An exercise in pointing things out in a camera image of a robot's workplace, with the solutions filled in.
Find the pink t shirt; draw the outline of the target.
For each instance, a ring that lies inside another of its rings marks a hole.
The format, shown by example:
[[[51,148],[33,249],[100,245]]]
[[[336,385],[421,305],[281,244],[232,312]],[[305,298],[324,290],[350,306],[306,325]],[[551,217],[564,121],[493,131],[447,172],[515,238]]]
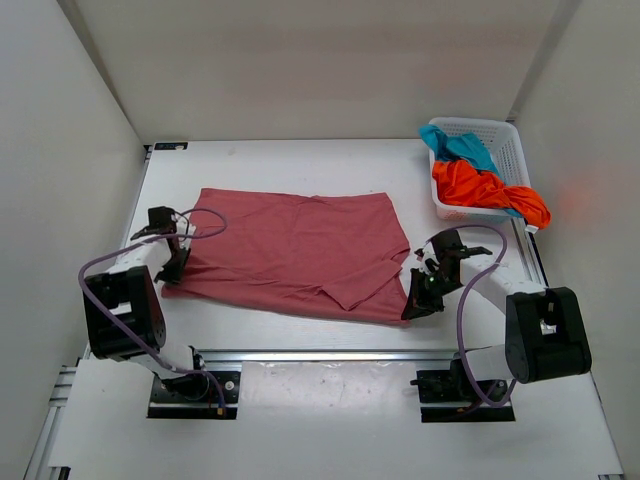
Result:
[[[165,298],[322,319],[403,325],[401,271],[410,245],[385,193],[300,196],[204,188],[199,233]]]

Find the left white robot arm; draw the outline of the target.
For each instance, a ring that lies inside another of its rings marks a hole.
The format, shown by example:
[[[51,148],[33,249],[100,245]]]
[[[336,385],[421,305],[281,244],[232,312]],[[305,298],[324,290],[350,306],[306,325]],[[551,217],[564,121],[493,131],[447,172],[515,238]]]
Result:
[[[149,209],[148,225],[131,239],[171,237],[118,254],[105,272],[84,279],[103,308],[83,298],[89,344],[96,358],[145,367],[167,391],[191,401],[210,392],[210,377],[194,347],[167,339],[156,284],[181,282],[195,232],[187,216],[169,207]]]

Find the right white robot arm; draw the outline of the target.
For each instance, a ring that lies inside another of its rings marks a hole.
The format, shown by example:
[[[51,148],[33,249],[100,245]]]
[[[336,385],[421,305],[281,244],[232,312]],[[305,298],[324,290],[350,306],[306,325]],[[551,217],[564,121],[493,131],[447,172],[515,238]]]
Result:
[[[575,292],[517,279],[502,261],[505,253],[467,246],[456,229],[439,232],[415,252],[419,265],[411,271],[403,319],[441,313],[447,295],[461,294],[456,307],[457,354],[448,370],[422,373],[415,381],[433,402],[480,400],[496,406],[508,401],[516,384],[591,370],[591,349]],[[503,315],[501,344],[467,348],[464,310],[472,292]]]

